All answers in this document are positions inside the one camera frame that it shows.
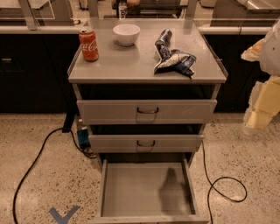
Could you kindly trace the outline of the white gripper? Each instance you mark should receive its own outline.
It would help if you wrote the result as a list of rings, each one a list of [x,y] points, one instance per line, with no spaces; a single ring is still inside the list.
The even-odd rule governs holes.
[[[263,57],[264,39],[255,42],[241,54],[246,61],[260,61]],[[280,112],[280,77],[270,76],[265,82],[257,81],[252,88],[248,108],[243,117],[243,131],[256,135],[264,130]]]

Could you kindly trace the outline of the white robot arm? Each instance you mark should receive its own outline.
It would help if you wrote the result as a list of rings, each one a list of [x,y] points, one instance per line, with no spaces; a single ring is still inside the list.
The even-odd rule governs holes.
[[[269,75],[268,80],[257,81],[253,86],[243,117],[243,131],[255,135],[264,130],[280,112],[280,21],[272,26],[264,38],[244,51],[241,58],[258,61],[261,70]]]

